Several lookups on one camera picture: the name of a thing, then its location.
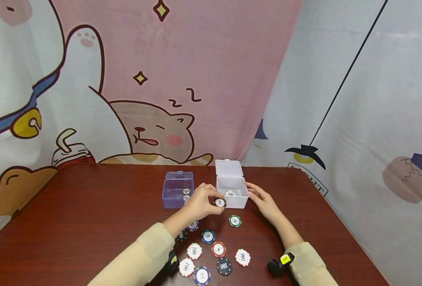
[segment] pink cheek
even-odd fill
[[[165,138],[165,142],[169,146],[178,147],[183,144],[184,139],[182,139],[182,137],[178,135],[168,135]]]

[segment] white plastic box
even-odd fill
[[[219,193],[232,190],[236,195],[225,195],[227,208],[243,209],[246,207],[249,193],[244,180],[241,163],[236,160],[216,160],[216,189]]]

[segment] cat tongue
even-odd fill
[[[149,145],[158,145],[158,142],[152,139],[143,139],[144,142],[146,142]]]

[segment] hand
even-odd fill
[[[249,191],[249,198],[272,225],[276,226],[280,220],[285,218],[269,193],[256,184],[246,182],[246,186]]]
[[[202,183],[199,185],[192,198],[183,207],[184,213],[190,218],[190,223],[196,220],[201,220],[208,215],[219,215],[224,211],[223,207],[211,205],[209,197],[224,198],[222,193],[217,192],[216,188],[211,184]]]

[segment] purple plastic box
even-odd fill
[[[193,194],[193,172],[168,172],[163,182],[163,208],[164,209],[180,209],[185,202],[189,201]]]

